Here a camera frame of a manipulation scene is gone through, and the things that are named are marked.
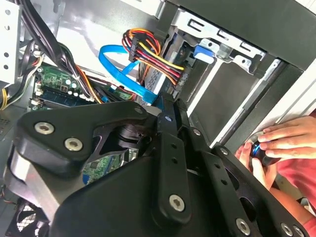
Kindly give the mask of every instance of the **fan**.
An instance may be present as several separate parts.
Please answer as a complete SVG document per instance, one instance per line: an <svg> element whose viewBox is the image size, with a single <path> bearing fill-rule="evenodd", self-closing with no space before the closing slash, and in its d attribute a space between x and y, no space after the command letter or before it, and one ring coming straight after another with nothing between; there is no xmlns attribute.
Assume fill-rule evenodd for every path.
<svg viewBox="0 0 316 237"><path fill-rule="evenodd" d="M42 209L22 199L6 232L7 237L48 237L49 221Z"/></svg>

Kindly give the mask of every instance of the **motherboard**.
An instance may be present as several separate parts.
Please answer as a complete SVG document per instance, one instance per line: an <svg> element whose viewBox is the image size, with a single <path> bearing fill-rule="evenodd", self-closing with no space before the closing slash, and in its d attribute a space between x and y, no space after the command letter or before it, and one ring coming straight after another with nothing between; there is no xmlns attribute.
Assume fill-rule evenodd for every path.
<svg viewBox="0 0 316 237"><path fill-rule="evenodd" d="M130 95L121 90L113 90L111 84L103 85L123 100ZM43 64L37 71L33 96L30 99L29 111L50 110L63 107L93 105L94 101L86 98L79 83L54 66ZM136 158L137 151L127 151L128 161ZM88 163L83 169L83 182L88 185L104 175L118 169L126 163L123 155L106 156Z"/></svg>
<svg viewBox="0 0 316 237"><path fill-rule="evenodd" d="M131 95L123 90L113 89L111 83L102 85L104 90L110 91L122 100L128 100ZM56 109L95 104L87 98L73 77L49 64L43 64L37 71L34 92L30 100L30 110Z"/></svg>

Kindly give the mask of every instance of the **person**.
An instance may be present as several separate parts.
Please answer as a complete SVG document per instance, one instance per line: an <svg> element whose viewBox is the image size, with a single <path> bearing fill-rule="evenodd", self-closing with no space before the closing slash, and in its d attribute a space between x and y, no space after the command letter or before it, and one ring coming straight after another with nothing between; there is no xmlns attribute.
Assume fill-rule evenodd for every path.
<svg viewBox="0 0 316 237"><path fill-rule="evenodd" d="M252 158L253 175L304 226L311 237L316 237L316 217L286 193L272 188L277 173L285 177L316 207L316 118L297 118L268 127L258 138L260 148L279 162L264 172L261 162ZM241 146L236 157L249 170L251 144Z"/></svg>

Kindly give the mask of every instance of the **hand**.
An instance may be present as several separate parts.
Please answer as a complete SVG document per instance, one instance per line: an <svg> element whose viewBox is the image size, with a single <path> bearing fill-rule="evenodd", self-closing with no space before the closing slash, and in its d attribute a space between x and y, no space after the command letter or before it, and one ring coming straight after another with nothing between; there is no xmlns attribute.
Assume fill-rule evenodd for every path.
<svg viewBox="0 0 316 237"><path fill-rule="evenodd" d="M250 160L250 151L251 144L246 143L244 146L241 146L236 152L235 156L239 161L250 171L249 169L249 160ZM277 164L270 165L263 169L261 162L257 158L252 158L252 168L253 168L253 176L256 177L259 182L266 187L266 189L270 190L276 176L277 176Z"/></svg>
<svg viewBox="0 0 316 237"><path fill-rule="evenodd" d="M260 148L272 158L316 158L316 118L302 117L268 127L258 138Z"/></svg>

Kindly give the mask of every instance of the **black mounting arm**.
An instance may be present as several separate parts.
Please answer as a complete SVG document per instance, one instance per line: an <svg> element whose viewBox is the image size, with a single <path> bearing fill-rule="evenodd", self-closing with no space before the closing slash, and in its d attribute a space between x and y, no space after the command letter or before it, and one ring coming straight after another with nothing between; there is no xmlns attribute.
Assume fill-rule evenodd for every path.
<svg viewBox="0 0 316 237"><path fill-rule="evenodd" d="M234 155L206 145L182 101L161 94L153 107L148 113L125 101L19 120L11 156L48 171L50 179L72 180L87 162L139 149L137 159L65 198L50 236L299 237L296 227L308 236Z"/></svg>

